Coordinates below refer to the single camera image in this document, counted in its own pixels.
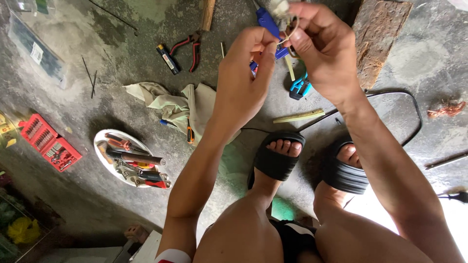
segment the barcode sticker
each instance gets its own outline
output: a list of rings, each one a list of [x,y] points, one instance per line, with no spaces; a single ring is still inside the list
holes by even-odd
[[[162,57],[164,58],[164,61],[169,65],[169,68],[170,69],[174,69],[174,66],[172,65],[172,63],[169,61],[169,58],[166,54],[163,54]]]
[[[41,64],[43,53],[44,51],[36,44],[36,42],[34,42],[32,45],[31,57],[38,65]]]

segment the leg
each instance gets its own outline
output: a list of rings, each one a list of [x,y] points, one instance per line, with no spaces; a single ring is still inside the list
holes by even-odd
[[[337,158],[359,167],[354,145],[345,145]],[[343,209],[351,194],[320,182],[314,211],[321,226],[315,233],[320,255],[331,262],[425,262],[431,260],[408,240],[385,227]]]
[[[272,142],[269,149],[297,157],[300,143]],[[193,259],[198,262],[283,262],[283,247],[265,210],[281,182],[255,169],[255,183],[246,196],[230,205],[202,237]]]

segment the red tool case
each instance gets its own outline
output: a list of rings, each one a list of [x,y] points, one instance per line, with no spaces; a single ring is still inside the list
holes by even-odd
[[[24,127],[21,130],[21,136],[59,172],[67,170],[81,159],[81,154],[61,137],[40,114],[33,114],[29,121],[21,121],[18,126]]]

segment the gray concrete floor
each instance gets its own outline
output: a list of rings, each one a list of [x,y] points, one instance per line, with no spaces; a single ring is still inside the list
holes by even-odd
[[[391,50],[374,90],[405,88],[412,92],[424,115],[424,127],[405,149],[417,165],[438,161],[468,148],[468,114],[429,120],[425,111],[442,100],[467,100],[468,15],[446,0],[413,0],[413,11]],[[64,136],[83,158],[64,173],[52,168],[24,140],[0,152],[0,162],[13,174],[15,185],[28,198],[40,197],[65,220],[64,231],[83,239],[123,238],[130,223],[161,229],[170,190],[136,189],[113,177],[93,150],[92,139],[102,129],[114,128],[140,138],[158,156],[168,160],[165,171],[175,181],[193,147],[184,136],[158,123],[161,112],[145,108],[127,94],[122,85],[140,81],[162,84],[174,95],[187,84],[205,83],[216,88],[221,61],[219,43],[232,44],[245,27],[256,24],[249,0],[218,0],[212,30],[202,36],[201,63],[189,73],[191,48],[178,54],[183,71],[173,76],[156,52],[164,42],[172,46],[198,28],[201,0],[100,0],[139,28],[139,36],[86,0],[56,1],[54,19],[23,17],[39,37],[68,66],[65,90],[47,82],[30,58],[22,56],[7,37],[8,11],[0,0],[0,110],[10,116],[28,116],[36,111]],[[326,0],[343,19],[354,2]],[[81,57],[90,71],[98,70],[96,97]],[[297,73],[301,74],[300,64]],[[272,124],[275,117],[306,112],[332,105],[315,91],[300,102],[288,97],[288,70],[277,62],[270,92],[259,114],[246,126],[270,131],[300,127],[305,123]],[[411,101],[403,96],[373,99],[373,104],[395,136],[403,140],[416,127]],[[307,145],[290,179],[278,191],[273,215],[300,218],[314,215],[312,182],[316,178],[320,150],[344,132],[334,118],[307,129]],[[247,173],[256,148],[265,134],[243,131],[227,145],[212,196],[202,212],[198,237],[246,190]],[[436,191],[468,185],[468,159],[424,171]]]

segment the black slide sandal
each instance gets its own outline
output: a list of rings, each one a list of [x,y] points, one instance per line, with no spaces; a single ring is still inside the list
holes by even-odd
[[[271,142],[279,139],[282,139],[283,141],[288,140],[291,143],[300,142],[302,144],[302,148],[306,143],[306,139],[302,135],[293,131],[275,131],[268,134],[260,144],[260,147],[255,154],[254,165],[252,166],[252,170],[247,178],[247,189],[252,189],[252,186],[254,185],[254,167],[273,179],[279,181],[286,181],[288,179],[289,174],[299,160],[300,154],[298,157],[290,157],[274,152],[266,147]]]
[[[346,135],[328,147],[321,164],[321,176],[323,181],[335,189],[362,195],[369,185],[364,170],[347,165],[336,158],[341,147],[350,143],[353,144],[351,136]]]

